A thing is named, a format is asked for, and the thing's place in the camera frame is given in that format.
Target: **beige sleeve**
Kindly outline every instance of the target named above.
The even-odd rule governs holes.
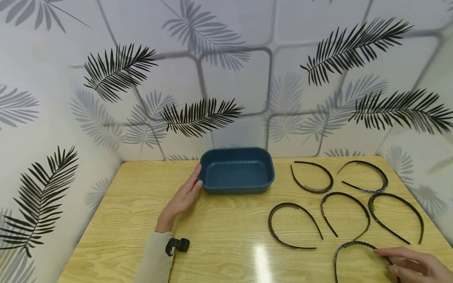
[[[165,253],[165,247],[171,237],[172,232],[149,235],[134,283],[168,283],[173,256]]]

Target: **wooden tabletop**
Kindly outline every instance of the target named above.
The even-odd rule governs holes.
[[[365,206],[371,194],[347,187],[347,181],[363,188],[378,189],[380,177],[371,169],[346,166],[349,160],[365,160],[381,168],[389,179],[389,193],[396,194],[422,215],[424,238],[416,215],[405,205],[389,197],[375,201],[376,215],[393,231],[412,243],[411,249],[436,255],[453,268],[453,249],[442,237],[417,201],[402,184],[387,162],[378,156],[275,158],[275,181],[262,195],[211,196],[200,193],[197,203],[178,219],[175,237],[191,241],[187,253],[177,252],[171,283],[300,283],[335,282],[333,256],[339,245],[357,237],[366,227],[366,217],[352,200],[332,196],[324,204],[330,231],[319,209],[323,195],[299,188],[290,164],[294,160],[323,165],[334,178],[330,192],[355,196]],[[58,282],[129,283],[135,277],[148,234],[174,192],[187,179],[198,161],[126,162],[118,171],[85,234],[75,249]],[[293,165],[299,182],[326,187],[328,177],[319,168]],[[282,202],[294,202],[314,216],[315,225],[301,211],[283,208],[273,218],[280,239],[292,245],[316,246],[316,250],[290,249],[270,235],[267,220],[270,210]],[[405,245],[381,228],[373,219],[369,231],[359,240],[377,247]],[[338,256],[339,282],[394,282],[386,272],[384,260],[361,247],[344,249]]]

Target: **hand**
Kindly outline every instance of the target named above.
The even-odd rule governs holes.
[[[376,249],[374,252],[382,256],[401,258],[393,262],[395,265],[390,266],[390,271],[400,277],[403,283],[453,282],[453,273],[433,255],[404,247]]]
[[[198,191],[203,185],[203,181],[197,181],[200,171],[201,164],[197,164],[189,179],[178,189],[167,206],[162,210],[157,219],[156,232],[164,233],[171,231],[176,217],[192,205]]]

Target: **rectangular tray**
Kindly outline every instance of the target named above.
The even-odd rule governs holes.
[[[211,149],[200,164],[198,179],[212,195],[264,193],[275,178],[272,158],[262,148]]]

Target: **black clip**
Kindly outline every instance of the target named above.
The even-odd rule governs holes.
[[[186,253],[189,249],[189,245],[190,241],[188,239],[182,238],[181,240],[178,240],[176,238],[171,238],[165,247],[165,252],[168,256],[173,256],[174,248],[176,248],[178,251]]]

